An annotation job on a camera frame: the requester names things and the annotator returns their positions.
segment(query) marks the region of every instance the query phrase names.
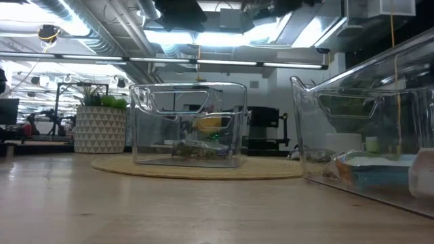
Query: green plant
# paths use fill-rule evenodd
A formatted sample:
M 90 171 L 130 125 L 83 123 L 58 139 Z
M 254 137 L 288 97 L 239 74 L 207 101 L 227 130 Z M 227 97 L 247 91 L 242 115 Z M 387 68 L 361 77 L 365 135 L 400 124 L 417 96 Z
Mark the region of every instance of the green plant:
M 89 85 L 84 85 L 83 91 L 81 92 L 83 98 L 80 98 L 80 104 L 82 106 L 102 106 L 99 94 L 100 88 L 100 86 L 92 88 Z
M 97 85 L 95 88 L 92 88 L 90 85 L 83 84 L 83 91 L 81 91 L 83 98 L 79 99 L 80 104 L 82 106 L 104 106 L 121 110 L 127 109 L 128 103 L 125 99 L 116 99 L 114 96 L 101 96 L 101 87 L 101 85 Z

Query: container handle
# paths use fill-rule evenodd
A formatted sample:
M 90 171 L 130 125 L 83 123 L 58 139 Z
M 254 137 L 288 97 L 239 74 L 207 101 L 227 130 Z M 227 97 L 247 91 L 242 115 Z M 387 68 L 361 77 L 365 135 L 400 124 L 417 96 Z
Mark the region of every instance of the container handle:
M 330 110 L 323 104 L 321 96 L 334 96 L 339 98 L 359 98 L 359 99 L 371 99 L 374 101 L 374 105 L 368 115 L 334 115 L 330 112 Z M 335 119 L 371 119 L 374 116 L 374 113 L 380 103 L 382 98 L 379 97 L 371 97 L 371 96 L 358 96 L 358 95 L 337 95 L 337 94 L 317 94 L 316 101 L 318 101 L 318 105 L 320 109 L 329 117 Z
M 201 106 L 196 111 L 176 111 L 176 110 L 159 110 L 157 101 L 155 101 L 155 95 L 156 94 L 206 94 L 205 99 L 201 103 Z M 206 102 L 210 98 L 210 93 L 206 90 L 183 90 L 183 91 L 152 91 L 149 94 L 149 97 L 151 98 L 151 102 L 153 106 L 155 107 L 155 112 L 160 115 L 197 115 L 197 114 L 203 114 L 207 113 L 207 111 L 203 110 L 203 107 L 205 106 Z

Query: woven round mat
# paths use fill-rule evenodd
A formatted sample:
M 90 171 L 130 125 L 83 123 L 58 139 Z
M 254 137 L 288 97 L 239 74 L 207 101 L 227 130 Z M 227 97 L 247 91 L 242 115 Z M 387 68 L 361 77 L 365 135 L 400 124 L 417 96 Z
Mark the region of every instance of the woven round mat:
M 138 165 L 132 157 L 99 159 L 92 167 L 104 171 L 135 176 L 196 180 L 266 180 L 301 177 L 300 162 L 286 158 L 245 157 L 240 167 L 206 168 L 165 165 Z

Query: yellow object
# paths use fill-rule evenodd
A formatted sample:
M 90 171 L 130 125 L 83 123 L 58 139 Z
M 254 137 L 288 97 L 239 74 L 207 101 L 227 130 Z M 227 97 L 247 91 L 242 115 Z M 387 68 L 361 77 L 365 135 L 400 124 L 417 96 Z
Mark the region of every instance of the yellow object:
M 222 118 L 204 118 L 198 119 L 196 122 L 196 127 L 202 132 L 215 132 L 219 131 L 222 127 Z

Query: potted plant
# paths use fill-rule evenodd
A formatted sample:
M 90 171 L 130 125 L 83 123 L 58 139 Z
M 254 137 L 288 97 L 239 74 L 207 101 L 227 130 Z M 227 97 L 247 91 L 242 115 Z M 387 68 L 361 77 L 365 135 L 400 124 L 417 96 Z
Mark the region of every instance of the potted plant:
M 100 87 L 83 84 L 74 135 L 76 153 L 122 153 L 127 102 L 100 96 Z

